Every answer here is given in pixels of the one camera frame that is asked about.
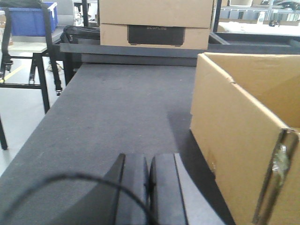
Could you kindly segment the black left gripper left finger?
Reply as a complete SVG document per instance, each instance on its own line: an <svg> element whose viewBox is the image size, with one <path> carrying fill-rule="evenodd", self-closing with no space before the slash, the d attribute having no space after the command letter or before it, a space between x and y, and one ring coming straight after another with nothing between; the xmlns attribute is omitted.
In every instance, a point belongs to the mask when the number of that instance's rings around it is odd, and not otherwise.
<svg viewBox="0 0 300 225"><path fill-rule="evenodd" d="M148 203L148 166L143 154L119 154L104 176ZM146 225L143 210L119 189L98 184L51 225Z"/></svg>

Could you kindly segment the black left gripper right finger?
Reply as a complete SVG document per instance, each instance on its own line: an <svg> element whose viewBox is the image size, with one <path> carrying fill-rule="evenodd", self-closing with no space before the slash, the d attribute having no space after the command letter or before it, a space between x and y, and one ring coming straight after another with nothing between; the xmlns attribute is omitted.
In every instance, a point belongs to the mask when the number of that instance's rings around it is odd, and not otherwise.
<svg viewBox="0 0 300 225"><path fill-rule="evenodd" d="M189 176L179 153L156 155L151 163L151 210L161 225L223 225Z"/></svg>

